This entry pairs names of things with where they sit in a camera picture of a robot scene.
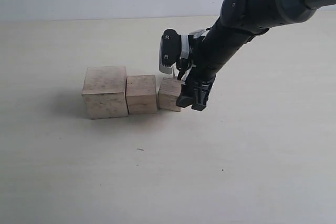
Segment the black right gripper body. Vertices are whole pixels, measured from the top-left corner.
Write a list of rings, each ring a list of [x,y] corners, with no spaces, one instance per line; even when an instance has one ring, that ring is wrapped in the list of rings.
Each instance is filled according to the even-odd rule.
[[[181,95],[194,95],[195,90],[205,90],[210,93],[216,78],[209,69],[201,52],[203,34],[182,35],[181,43]]]

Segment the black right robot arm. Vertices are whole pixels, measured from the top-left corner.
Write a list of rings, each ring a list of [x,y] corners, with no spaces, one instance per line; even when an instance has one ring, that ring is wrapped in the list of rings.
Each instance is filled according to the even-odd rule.
[[[269,29],[303,23],[335,0],[224,0],[211,28],[190,34],[191,54],[181,65],[186,78],[176,101],[181,108],[206,108],[215,77],[246,43]]]

